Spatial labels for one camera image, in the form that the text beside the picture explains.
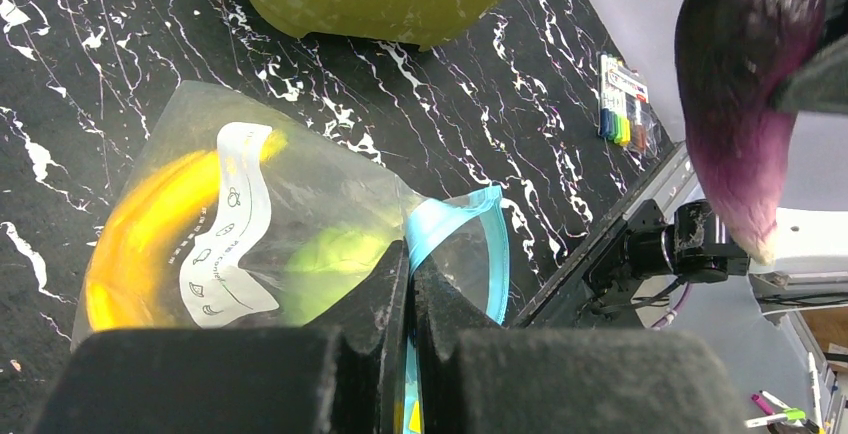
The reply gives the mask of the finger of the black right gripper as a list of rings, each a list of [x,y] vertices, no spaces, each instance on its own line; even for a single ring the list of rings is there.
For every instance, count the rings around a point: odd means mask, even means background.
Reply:
[[[816,53],[775,90],[771,106],[782,112],[847,114],[847,36]]]

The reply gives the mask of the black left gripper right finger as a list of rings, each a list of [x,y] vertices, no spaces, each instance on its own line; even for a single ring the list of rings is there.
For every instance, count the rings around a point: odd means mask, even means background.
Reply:
[[[414,274],[426,433],[742,433],[700,339],[644,329],[508,329],[426,261]]]

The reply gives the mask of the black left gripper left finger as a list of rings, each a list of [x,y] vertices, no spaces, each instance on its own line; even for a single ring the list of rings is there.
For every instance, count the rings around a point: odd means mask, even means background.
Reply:
[[[35,433],[397,433],[404,242],[303,327],[112,330],[73,352]]]

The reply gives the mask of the purple eggplant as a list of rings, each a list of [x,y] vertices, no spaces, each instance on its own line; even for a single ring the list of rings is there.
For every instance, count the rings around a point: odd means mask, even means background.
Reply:
[[[776,257],[797,113],[771,95],[813,54],[824,0],[683,0],[674,62],[685,143],[706,200],[755,262]]]

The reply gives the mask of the clear zip bag blue zipper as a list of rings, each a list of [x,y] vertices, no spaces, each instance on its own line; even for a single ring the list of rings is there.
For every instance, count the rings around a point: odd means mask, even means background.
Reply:
[[[408,276],[432,261],[476,308],[503,322],[510,243],[499,186],[446,200],[425,196],[388,168],[219,85],[185,81],[176,88],[117,205],[154,169],[214,147],[218,131],[231,122],[268,125],[289,138],[287,150],[267,169],[270,231],[244,264],[277,297],[281,269],[294,251],[326,228],[346,227],[386,232],[394,241],[404,241]]]

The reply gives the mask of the yellow banana bunch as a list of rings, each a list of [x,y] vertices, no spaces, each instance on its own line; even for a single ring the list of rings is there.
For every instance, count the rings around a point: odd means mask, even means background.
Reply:
[[[75,337],[278,326],[277,295],[244,264],[270,231],[267,169],[289,145],[280,129],[231,122],[214,147],[170,160],[126,191],[89,262]]]

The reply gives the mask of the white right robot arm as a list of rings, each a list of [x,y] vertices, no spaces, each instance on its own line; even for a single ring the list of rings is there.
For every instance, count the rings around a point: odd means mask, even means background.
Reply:
[[[766,314],[847,305],[847,214],[780,208],[773,261],[754,261],[704,199],[666,217],[656,198],[635,200],[579,275],[592,313],[613,316],[666,300],[678,288],[747,276],[764,284]]]

